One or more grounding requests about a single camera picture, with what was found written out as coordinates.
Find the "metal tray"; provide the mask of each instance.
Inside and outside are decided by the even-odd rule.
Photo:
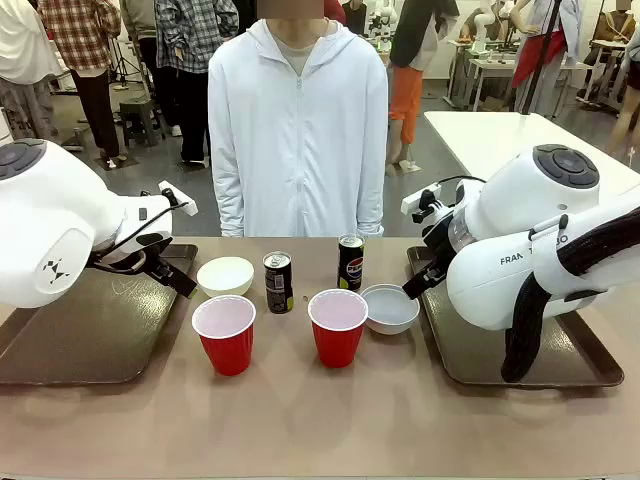
[[[188,271],[198,249],[163,257]],[[146,275],[87,269],[60,300],[18,309],[0,326],[0,384],[123,383],[146,368],[176,292]]]
[[[407,250],[413,273],[432,257],[427,247]],[[490,332],[467,323],[455,311],[446,282],[425,292],[421,302],[427,312],[444,368],[465,385],[520,388],[612,387],[624,373],[600,340],[577,313],[544,321],[540,353],[529,373],[518,383],[502,380],[504,332]]]

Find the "baking tray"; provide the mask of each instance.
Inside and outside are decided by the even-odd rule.
[[[407,250],[414,274],[432,258],[427,247]],[[492,332],[466,322],[453,308],[446,282],[422,295],[425,311],[444,368],[465,385],[520,388],[613,387],[624,373],[584,320],[575,312],[544,321],[540,353],[518,383],[500,376],[505,356],[504,332]]]
[[[162,257],[187,272],[198,249]],[[15,310],[0,326],[0,384],[123,383],[146,368],[176,292],[147,275],[85,270],[56,302]]]

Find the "black stool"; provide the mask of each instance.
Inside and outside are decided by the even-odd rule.
[[[124,143],[129,147],[129,142],[135,138],[135,132],[133,131],[133,124],[142,124],[144,129],[144,136],[147,140],[147,144],[153,147],[158,144],[155,130],[159,129],[162,139],[166,138],[164,133],[164,127],[160,121],[160,115],[158,109],[153,102],[146,96],[140,98],[133,98],[122,102],[120,104],[120,119],[122,120],[122,132],[124,133]]]

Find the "red plastic cup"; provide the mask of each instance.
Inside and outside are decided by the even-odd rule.
[[[349,290],[326,290],[309,302],[318,356],[329,368],[350,365],[369,315],[367,302]]]
[[[256,307],[238,295],[212,298],[193,313],[193,329],[219,374],[238,375],[249,367],[255,318]]]

